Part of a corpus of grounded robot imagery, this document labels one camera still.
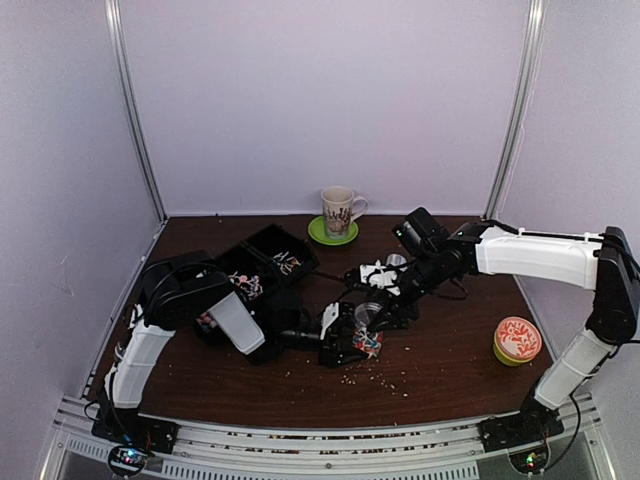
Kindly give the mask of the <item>clear jar lid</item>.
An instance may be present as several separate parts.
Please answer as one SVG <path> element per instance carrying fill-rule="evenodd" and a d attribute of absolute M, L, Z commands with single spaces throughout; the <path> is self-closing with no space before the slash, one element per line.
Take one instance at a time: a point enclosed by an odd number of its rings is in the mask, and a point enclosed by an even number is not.
<path fill-rule="evenodd" d="M 354 325 L 357 328 L 366 328 L 381 312 L 382 305 L 376 302 L 364 302 L 354 309 Z"/>

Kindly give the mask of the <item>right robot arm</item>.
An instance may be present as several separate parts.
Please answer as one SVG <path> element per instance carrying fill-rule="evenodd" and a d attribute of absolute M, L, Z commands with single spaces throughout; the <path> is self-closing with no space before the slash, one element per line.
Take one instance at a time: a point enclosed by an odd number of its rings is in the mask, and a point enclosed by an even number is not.
<path fill-rule="evenodd" d="M 633 342 L 639 321 L 639 265 L 624 232 L 557 234 L 497 220 L 467 222 L 449 232 L 424 208 L 393 229 L 412 261 L 361 266 L 362 282 L 387 291 L 397 318 L 441 284 L 466 275 L 515 275 L 578 286 L 594 294 L 584 327 L 532 387 L 513 419 L 519 440 L 535 440 L 575 390 Z"/>

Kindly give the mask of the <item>metal candy scoop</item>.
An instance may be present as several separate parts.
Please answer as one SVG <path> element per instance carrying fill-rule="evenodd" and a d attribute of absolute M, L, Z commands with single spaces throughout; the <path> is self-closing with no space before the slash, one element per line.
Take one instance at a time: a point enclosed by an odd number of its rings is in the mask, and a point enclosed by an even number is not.
<path fill-rule="evenodd" d="M 386 258 L 387 266 L 403 267 L 406 263 L 406 258 L 401 254 L 391 253 Z"/>

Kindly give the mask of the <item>black bin star candies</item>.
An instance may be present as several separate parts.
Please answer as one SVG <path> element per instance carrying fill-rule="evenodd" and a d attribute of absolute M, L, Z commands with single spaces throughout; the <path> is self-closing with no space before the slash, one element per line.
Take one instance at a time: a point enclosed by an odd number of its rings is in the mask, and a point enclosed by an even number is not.
<path fill-rule="evenodd" d="M 208 312 L 194 320 L 193 329 L 196 336 L 207 345 L 216 345 L 220 341 L 218 324 Z"/>

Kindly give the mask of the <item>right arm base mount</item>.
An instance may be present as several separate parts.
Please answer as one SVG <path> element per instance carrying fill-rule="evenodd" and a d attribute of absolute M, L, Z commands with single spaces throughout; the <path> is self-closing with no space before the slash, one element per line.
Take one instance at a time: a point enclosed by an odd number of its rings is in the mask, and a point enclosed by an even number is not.
<path fill-rule="evenodd" d="M 478 432 L 485 452 L 512 449 L 542 442 L 549 436 L 565 431 L 558 415 L 517 412 L 492 417 L 478 424 Z"/>

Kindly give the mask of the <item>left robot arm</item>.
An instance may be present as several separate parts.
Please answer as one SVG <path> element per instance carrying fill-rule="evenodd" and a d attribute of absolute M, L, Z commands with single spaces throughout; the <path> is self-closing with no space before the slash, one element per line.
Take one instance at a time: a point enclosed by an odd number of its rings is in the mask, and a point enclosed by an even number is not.
<path fill-rule="evenodd" d="M 205 335 L 221 332 L 250 364 L 285 349 L 315 351 L 319 364 L 337 368 L 368 358 L 355 336 L 353 306 L 335 301 L 314 319 L 294 289 L 317 263 L 212 258 L 196 251 L 156 262 L 143 272 L 128 334 L 99 391 L 106 429 L 123 444 L 144 433 L 139 406 L 147 380 L 168 341 L 188 324 Z"/>

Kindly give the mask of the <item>black bin small lollipops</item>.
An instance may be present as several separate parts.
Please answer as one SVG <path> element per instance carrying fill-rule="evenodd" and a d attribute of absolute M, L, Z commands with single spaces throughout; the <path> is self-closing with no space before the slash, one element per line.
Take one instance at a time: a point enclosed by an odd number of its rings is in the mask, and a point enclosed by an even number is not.
<path fill-rule="evenodd" d="M 282 286 L 292 286 L 311 274 L 319 260 L 306 240 L 270 224 L 240 244 L 272 273 Z"/>

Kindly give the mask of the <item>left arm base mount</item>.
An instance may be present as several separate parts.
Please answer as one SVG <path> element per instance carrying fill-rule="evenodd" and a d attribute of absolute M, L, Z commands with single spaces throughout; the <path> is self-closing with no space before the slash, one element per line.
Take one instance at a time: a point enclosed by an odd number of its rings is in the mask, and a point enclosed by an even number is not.
<path fill-rule="evenodd" d="M 140 450 L 171 454 L 178 430 L 175 422 L 141 416 L 136 409 L 116 409 L 115 413 L 112 410 L 99 413 L 91 433 L 95 437 Z"/>

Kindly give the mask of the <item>clear plastic jar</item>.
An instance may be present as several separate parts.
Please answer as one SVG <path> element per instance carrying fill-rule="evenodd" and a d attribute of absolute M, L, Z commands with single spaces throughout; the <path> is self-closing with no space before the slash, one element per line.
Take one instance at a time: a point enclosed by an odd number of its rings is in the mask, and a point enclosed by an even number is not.
<path fill-rule="evenodd" d="M 373 321 L 366 328 L 357 328 L 354 325 L 353 346 L 364 352 L 369 359 L 378 358 L 382 349 L 384 334 L 376 332 L 372 327 Z"/>

